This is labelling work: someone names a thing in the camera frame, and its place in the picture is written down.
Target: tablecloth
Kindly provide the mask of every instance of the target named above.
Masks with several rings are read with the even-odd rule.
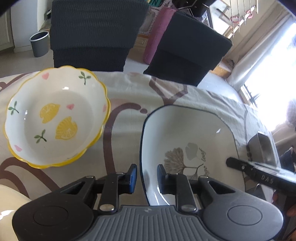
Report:
[[[7,104],[21,83],[35,73],[0,79],[0,125],[4,124]],[[194,107],[217,114],[232,130],[240,159],[248,160],[248,140],[257,131],[271,133],[260,122],[257,111],[224,96],[138,73],[95,72],[108,90],[111,114],[102,137],[77,161],[62,167],[34,169],[9,152],[0,133],[0,184],[36,199],[86,175],[97,178],[112,172],[126,172],[130,164],[139,168],[140,139],[143,123],[153,110],[168,104]],[[275,144],[272,146],[276,159]],[[245,177],[247,189],[255,184]],[[267,200],[272,190],[264,191]],[[138,175],[135,193],[120,196],[120,204],[147,205]]]

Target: lemon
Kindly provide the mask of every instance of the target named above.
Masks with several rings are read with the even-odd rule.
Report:
[[[69,116],[63,119],[57,126],[56,139],[69,140],[77,133],[77,124]]]
[[[40,111],[40,117],[43,118],[42,123],[50,122],[59,112],[59,104],[47,104]]]

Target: trash can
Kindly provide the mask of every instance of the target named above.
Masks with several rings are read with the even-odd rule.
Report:
[[[49,32],[40,31],[30,37],[30,42],[35,57],[41,57],[48,52],[49,47]]]

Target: tile floor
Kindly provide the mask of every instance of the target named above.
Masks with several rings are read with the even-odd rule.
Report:
[[[126,59],[123,72],[143,73],[148,65],[143,62],[142,55],[142,51],[132,49]],[[52,50],[49,50],[46,55],[39,58],[34,57],[32,50],[19,53],[0,54],[0,78],[14,74],[40,71],[53,66]],[[198,85],[198,88],[224,95],[237,102],[242,102],[239,94],[227,84],[224,79],[212,73],[208,73],[203,78]]]

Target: cabinet door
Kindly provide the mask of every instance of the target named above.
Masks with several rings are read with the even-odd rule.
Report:
[[[0,51],[13,47],[10,10],[0,17]]]

